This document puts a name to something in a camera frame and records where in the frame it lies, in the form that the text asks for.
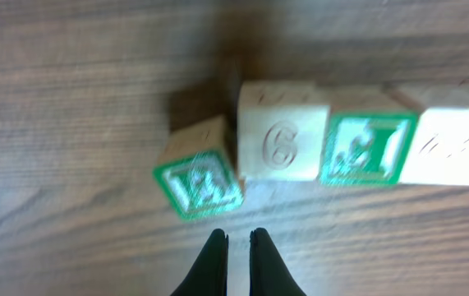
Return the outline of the green letter F block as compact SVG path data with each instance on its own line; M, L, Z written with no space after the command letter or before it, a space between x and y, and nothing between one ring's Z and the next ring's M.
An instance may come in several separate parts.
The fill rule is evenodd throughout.
M418 113L380 86L326 87L330 105L320 182L391 186L398 182Z

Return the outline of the plain E pretzel block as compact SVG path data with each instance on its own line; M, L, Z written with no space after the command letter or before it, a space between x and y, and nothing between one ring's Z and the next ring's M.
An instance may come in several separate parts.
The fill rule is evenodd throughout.
M469 186L469 82L406 84L387 92L419 113L399 181Z

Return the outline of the red letter wooden block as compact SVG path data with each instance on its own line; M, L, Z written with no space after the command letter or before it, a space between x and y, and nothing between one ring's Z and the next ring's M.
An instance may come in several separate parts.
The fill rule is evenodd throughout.
M237 167L245 180L312 181L329 103L313 82L247 81L239 93Z

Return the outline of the green letter B block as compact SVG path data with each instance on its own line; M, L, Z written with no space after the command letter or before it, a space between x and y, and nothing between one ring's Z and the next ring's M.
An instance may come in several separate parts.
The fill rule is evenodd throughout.
M225 117L172 132L153 175L183 220L198 220L240 207L234 139Z

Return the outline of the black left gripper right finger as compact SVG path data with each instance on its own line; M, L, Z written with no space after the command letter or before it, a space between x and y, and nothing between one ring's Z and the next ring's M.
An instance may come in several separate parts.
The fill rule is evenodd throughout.
M250 296L306 296L266 229L253 230L250 242Z

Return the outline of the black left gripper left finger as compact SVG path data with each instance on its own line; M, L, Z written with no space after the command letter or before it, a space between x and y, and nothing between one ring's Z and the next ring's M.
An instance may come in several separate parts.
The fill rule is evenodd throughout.
M228 244L224 231L215 229L171 296L226 296Z

